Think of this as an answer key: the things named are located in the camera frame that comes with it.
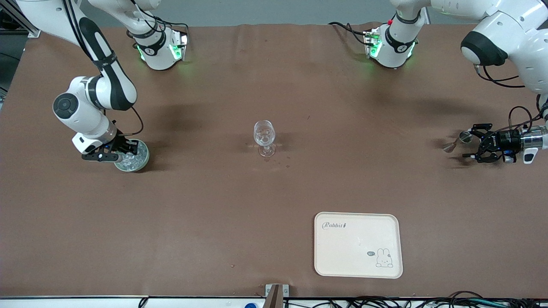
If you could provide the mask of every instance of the wine glass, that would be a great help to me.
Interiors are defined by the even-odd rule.
[[[272,157],[276,153],[276,146],[274,145],[276,132],[274,132],[274,126],[272,126],[270,121],[258,121],[255,124],[253,137],[255,137],[255,142],[259,145],[259,154],[261,156]]]

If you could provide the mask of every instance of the round black joint cap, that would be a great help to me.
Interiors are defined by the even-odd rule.
[[[70,118],[78,109],[78,98],[74,94],[63,93],[53,102],[53,112],[62,118]]]
[[[485,35],[471,31],[460,43],[461,48],[466,47],[477,55],[480,65],[502,65],[508,59],[508,54],[498,48]]]

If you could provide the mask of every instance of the brown tabletop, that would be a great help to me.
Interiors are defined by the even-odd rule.
[[[548,154],[479,165],[440,150],[474,123],[504,126],[515,105],[535,110],[529,91],[476,76],[459,51],[471,28],[425,26],[398,70],[331,26],[192,28],[188,62],[161,72],[106,29],[152,154],[135,174],[81,160],[52,113],[94,66],[58,38],[29,40],[0,118],[0,294],[254,295],[279,282],[295,296],[548,297]],[[270,160],[254,147],[261,119],[277,132]],[[403,276],[316,274],[322,211],[396,216]]]

